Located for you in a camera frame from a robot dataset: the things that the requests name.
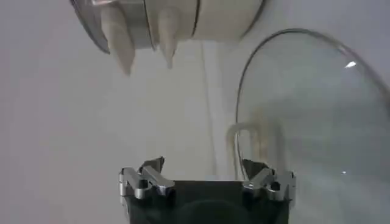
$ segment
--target white plastic spout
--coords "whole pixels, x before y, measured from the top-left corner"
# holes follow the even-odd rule
[[[163,8],[158,15],[158,32],[160,49],[168,68],[172,68],[172,58],[177,47],[177,32],[179,29],[180,13],[174,7]]]
[[[135,48],[127,32],[122,12],[115,6],[105,5],[101,9],[101,20],[110,54],[119,64],[123,73],[130,75]]]

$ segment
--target clear glass dome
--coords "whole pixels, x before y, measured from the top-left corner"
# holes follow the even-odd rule
[[[285,30],[252,54],[240,83],[237,122],[262,125],[266,160],[297,176],[291,223],[388,223],[390,95],[339,42]],[[238,136],[241,158],[257,150]]]

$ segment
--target glass lid rim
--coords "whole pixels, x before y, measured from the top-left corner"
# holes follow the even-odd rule
[[[256,54],[259,52],[262,47],[273,40],[275,37],[288,34],[288,33],[300,33],[305,34],[310,37],[313,37],[315,39],[321,40],[330,46],[334,47],[338,52],[345,55],[347,58],[350,58],[352,61],[356,62],[356,65],[363,70],[362,75],[367,75],[372,80],[374,85],[380,90],[381,95],[383,96],[385,104],[388,105],[390,110],[390,89],[385,84],[385,82],[381,79],[381,77],[376,73],[358,54],[356,54],[351,48],[347,47],[346,45],[342,44],[340,41],[327,36],[323,33],[309,30],[309,29],[301,29],[301,28],[292,28],[292,29],[284,29],[280,30],[276,33],[273,33],[272,35],[266,37],[256,48],[255,50],[250,54],[248,60],[246,61],[245,67],[241,73],[241,78],[239,81],[239,87],[238,87],[238,93],[237,93],[237,99],[236,99],[236,110],[235,110],[235,122],[238,122],[238,107],[240,103],[241,93],[243,91],[243,83],[244,79],[248,70],[248,67]]]

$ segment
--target white appliance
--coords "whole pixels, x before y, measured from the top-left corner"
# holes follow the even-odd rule
[[[254,23],[263,0],[71,0],[95,44],[125,74],[136,49],[160,47],[169,68],[179,41],[238,40]]]

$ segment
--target metal bracket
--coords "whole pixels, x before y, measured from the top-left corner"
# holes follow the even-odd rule
[[[296,177],[291,171],[279,174],[272,169],[263,168],[252,179],[243,182],[243,191],[251,193],[254,198],[264,191],[270,200],[290,200],[291,208],[295,200]]]
[[[159,195],[165,197],[170,195],[174,190],[175,182],[160,174],[164,161],[164,157],[145,161],[138,171],[131,167],[122,168],[119,173],[119,194],[122,204],[124,204],[123,197],[132,194],[140,200],[147,198],[153,187],[156,188]]]
[[[134,191],[134,197],[144,199],[148,196],[152,189],[152,185],[142,178],[133,168],[122,168],[119,173],[119,194],[120,196],[128,196],[128,187]]]

